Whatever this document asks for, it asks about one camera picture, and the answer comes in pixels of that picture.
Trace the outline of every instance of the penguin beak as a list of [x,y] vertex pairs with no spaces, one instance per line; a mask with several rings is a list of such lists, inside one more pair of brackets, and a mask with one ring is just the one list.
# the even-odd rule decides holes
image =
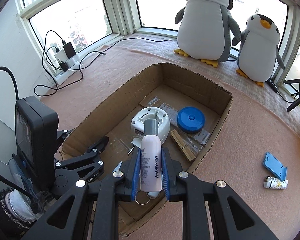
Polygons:
[[260,20],[261,25],[266,28],[266,29],[270,29],[271,25],[269,22],[267,22],[266,20]]

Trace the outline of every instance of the cardboard box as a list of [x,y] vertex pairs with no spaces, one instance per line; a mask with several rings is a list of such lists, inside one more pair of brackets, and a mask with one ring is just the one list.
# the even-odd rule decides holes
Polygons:
[[[196,153],[189,163],[170,136],[164,146],[169,147],[171,158],[181,163],[184,170],[194,172],[205,154],[215,142],[230,111],[232,95],[223,87],[202,75],[171,63],[151,65],[131,78],[104,100],[71,133],[62,146],[62,152],[72,157],[79,156],[104,135],[109,137],[105,151],[100,155],[105,163],[106,174],[120,161],[130,159],[132,134],[131,120],[141,109],[148,106],[168,106],[176,111],[186,106],[199,108],[206,117],[204,129],[211,135],[205,147]],[[138,201],[145,203],[146,193],[138,194]],[[146,205],[119,203],[119,232],[127,235],[156,214],[164,206],[164,192]]]

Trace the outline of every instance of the yellow penguin foot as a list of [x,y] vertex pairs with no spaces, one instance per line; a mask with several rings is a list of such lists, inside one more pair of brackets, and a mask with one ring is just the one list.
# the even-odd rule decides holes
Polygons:
[[179,55],[183,55],[185,57],[189,57],[189,54],[186,54],[182,49],[175,49],[174,53],[178,53]]
[[248,76],[247,76],[240,68],[238,68],[238,69],[236,70],[236,72],[239,73],[240,76],[243,76],[243,77],[245,77],[245,78],[248,78]]
[[205,62],[208,65],[212,65],[213,67],[218,67],[218,61],[216,60],[202,59],[201,62]]
[[258,86],[260,86],[260,87],[264,87],[264,86],[265,86],[263,82],[257,82],[257,81],[255,81],[255,83],[256,83]]

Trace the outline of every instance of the large penguin plush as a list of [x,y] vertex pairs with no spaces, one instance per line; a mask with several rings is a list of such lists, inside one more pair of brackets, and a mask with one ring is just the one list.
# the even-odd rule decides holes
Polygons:
[[230,10],[232,0],[187,0],[185,8],[176,15],[181,20],[178,31],[179,49],[174,52],[200,59],[214,67],[228,60],[231,41],[230,30],[237,40],[241,32]]
[[[278,52],[280,33],[271,19],[261,14],[250,16],[241,38],[237,63],[239,68],[236,70],[241,76],[249,77],[263,87],[263,82],[272,75],[276,61],[285,70]],[[232,45],[239,42],[234,37]]]

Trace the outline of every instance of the metal ring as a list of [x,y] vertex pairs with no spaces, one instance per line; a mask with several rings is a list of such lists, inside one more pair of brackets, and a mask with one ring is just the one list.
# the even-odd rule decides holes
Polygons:
[[138,194],[139,191],[141,191],[141,189],[139,189],[139,190],[137,191],[136,195],[134,196],[134,200],[135,200],[139,205],[147,205],[147,204],[150,202],[151,197],[149,197],[149,200],[148,200],[147,203],[141,204],[141,203],[139,203],[139,202],[137,201],[137,194]]

